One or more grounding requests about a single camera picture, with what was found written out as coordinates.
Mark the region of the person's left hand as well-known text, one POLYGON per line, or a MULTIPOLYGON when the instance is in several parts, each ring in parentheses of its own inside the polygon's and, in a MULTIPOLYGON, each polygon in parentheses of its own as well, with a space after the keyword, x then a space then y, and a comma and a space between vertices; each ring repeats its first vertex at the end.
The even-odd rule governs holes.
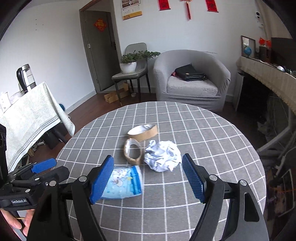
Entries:
MULTIPOLYGON (((30 224, 31 224, 32 218, 34 216, 34 212, 35 212, 34 209, 27 210, 26 216, 25 216, 25 218, 23 220, 23 223, 25 225, 25 227, 23 228, 23 234, 26 237, 28 235, 30 224)), ((12 228, 16 228, 18 230, 22 229, 22 224, 11 213, 9 213, 8 211, 6 211, 6 210, 4 210, 2 208, 1 208, 1 213, 2 213, 2 215, 4 217, 4 219, 7 221, 7 223, 12 228)))

